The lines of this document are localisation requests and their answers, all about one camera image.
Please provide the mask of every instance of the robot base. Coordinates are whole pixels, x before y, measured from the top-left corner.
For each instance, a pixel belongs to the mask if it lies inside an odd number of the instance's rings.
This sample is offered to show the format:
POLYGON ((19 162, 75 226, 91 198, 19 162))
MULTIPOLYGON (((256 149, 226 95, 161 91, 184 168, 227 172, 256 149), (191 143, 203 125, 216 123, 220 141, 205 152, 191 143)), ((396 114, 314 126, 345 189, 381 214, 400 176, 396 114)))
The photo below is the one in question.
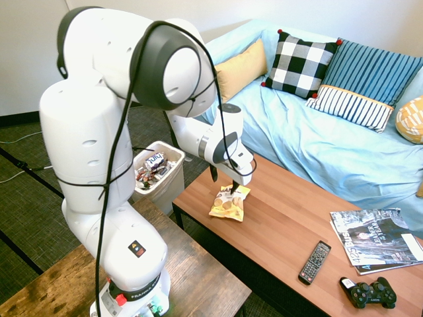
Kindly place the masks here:
MULTIPOLYGON (((171 289, 171 278, 167 270, 163 268, 159 281, 144 297, 133 302, 127 302, 123 306, 110 296, 108 292, 109 282, 100 292, 100 310, 102 317, 155 317, 163 316, 169 309, 169 291, 171 289), (154 315, 150 307, 158 308, 154 315)), ((96 303, 90 307, 90 317, 97 317, 96 303)))

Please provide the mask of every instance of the magazine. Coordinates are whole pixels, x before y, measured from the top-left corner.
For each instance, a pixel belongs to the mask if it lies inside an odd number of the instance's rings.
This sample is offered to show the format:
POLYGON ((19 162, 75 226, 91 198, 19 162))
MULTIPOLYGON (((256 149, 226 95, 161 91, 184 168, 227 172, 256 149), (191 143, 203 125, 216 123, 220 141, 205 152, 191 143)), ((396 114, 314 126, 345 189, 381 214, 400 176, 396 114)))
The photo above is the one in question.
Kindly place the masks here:
POLYGON ((418 262, 408 262, 403 264, 376 264, 376 265, 357 265, 354 266, 356 268, 356 271, 360 275, 370 274, 370 273, 376 273, 380 271, 386 271, 387 269, 397 269, 399 267, 406 267, 406 266, 412 266, 416 264, 423 264, 423 261, 418 262))
POLYGON ((423 249, 400 212, 399 208, 390 208, 330 213, 332 226, 352 265, 360 265, 362 270, 363 265, 408 266, 423 262, 423 249))

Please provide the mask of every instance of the game controller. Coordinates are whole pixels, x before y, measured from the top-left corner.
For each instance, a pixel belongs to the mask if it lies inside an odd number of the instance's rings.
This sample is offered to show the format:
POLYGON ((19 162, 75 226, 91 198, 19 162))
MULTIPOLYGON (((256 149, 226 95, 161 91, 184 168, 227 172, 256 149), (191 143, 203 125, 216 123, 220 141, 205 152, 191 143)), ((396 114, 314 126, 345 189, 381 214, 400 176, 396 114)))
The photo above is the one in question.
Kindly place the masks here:
POLYGON ((378 277, 377 281, 370 285, 364 282, 355 284, 346 277, 341 277, 339 283, 356 308, 364 308, 367 303, 380 303, 385 308, 395 308, 397 296, 384 277, 378 277))

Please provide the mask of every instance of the wooden side table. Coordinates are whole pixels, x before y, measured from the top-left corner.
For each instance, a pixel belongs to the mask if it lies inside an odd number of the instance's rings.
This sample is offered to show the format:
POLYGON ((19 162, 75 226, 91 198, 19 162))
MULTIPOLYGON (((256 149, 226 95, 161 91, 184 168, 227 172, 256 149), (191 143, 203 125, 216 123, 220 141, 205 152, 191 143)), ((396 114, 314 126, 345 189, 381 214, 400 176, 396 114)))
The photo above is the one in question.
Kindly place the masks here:
MULTIPOLYGON (((150 201, 134 204, 168 245, 171 306, 165 316, 234 316, 251 290, 150 201)), ((102 270, 101 286, 106 283, 102 270)), ((0 306, 1 317, 89 317, 95 259, 80 245, 0 306)))

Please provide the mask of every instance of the light blue couch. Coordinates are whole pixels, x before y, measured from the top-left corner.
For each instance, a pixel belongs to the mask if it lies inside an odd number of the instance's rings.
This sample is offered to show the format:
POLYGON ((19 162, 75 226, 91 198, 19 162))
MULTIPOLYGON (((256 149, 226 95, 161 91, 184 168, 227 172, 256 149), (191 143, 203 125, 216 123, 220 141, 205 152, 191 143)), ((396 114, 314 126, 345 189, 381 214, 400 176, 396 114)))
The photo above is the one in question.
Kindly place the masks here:
MULTIPOLYGON (((335 42, 336 38, 252 20, 206 44, 215 65, 246 50, 259 38, 272 68, 277 29, 303 40, 335 42)), ((283 166, 362 209, 400 207, 416 235, 423 237, 423 145, 404 139, 395 128, 398 109, 423 94, 423 70, 406 89, 382 134, 304 106, 305 99, 261 87, 257 78, 228 103, 243 109, 243 143, 255 153, 283 166)), ((217 101, 202 115, 212 123, 217 101)))

